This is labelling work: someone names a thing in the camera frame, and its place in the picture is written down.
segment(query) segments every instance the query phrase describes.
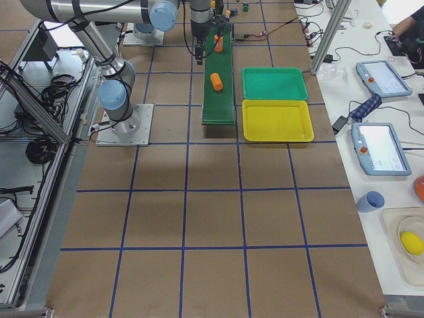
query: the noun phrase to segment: orange bowl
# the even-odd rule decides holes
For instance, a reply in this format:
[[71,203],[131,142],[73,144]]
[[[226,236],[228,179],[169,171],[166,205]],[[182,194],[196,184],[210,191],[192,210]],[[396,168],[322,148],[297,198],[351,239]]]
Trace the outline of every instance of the orange bowl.
[[424,175],[415,179],[413,182],[413,190],[417,197],[424,202]]

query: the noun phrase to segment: orange cylinder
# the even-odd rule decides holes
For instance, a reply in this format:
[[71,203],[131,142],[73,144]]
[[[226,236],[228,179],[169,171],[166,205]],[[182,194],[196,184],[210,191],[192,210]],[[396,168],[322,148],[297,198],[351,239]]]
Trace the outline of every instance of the orange cylinder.
[[221,81],[221,78],[219,77],[218,73],[211,74],[211,82],[215,91],[221,91],[224,87],[223,82]]
[[223,50],[223,45],[224,45],[224,43],[223,43],[223,37],[221,37],[221,38],[219,38],[216,34],[215,34],[215,36],[213,37],[214,39],[215,39],[215,43],[216,43],[216,45],[215,45],[215,51],[216,52],[222,52],[222,50]]

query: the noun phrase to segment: plastic bag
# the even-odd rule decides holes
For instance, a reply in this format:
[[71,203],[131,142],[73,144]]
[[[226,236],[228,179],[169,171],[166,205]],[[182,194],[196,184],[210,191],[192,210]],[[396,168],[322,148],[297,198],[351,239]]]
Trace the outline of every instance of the plastic bag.
[[329,81],[333,79],[347,80],[346,68],[343,64],[322,63],[317,72],[318,80]]

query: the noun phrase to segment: orange object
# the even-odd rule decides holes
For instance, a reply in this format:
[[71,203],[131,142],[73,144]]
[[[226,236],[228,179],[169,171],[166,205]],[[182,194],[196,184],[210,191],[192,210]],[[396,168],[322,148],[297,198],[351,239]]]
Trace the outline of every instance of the orange object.
[[218,37],[216,34],[215,34],[215,36],[214,36],[214,39],[215,39],[215,43],[216,43],[216,45],[215,45],[215,51],[216,52],[222,52],[222,50],[223,50],[223,37]]
[[417,197],[424,202],[424,176],[419,176],[413,183],[413,190]]
[[221,81],[221,78],[219,77],[218,73],[211,74],[211,82],[215,91],[221,91],[224,87],[223,82]]

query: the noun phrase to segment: yellow ball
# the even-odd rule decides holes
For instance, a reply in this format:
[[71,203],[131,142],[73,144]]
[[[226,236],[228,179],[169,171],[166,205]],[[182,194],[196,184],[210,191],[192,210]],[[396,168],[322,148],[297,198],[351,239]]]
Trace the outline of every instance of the yellow ball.
[[421,255],[424,252],[424,242],[421,237],[412,232],[402,232],[400,241],[403,247],[411,254]]

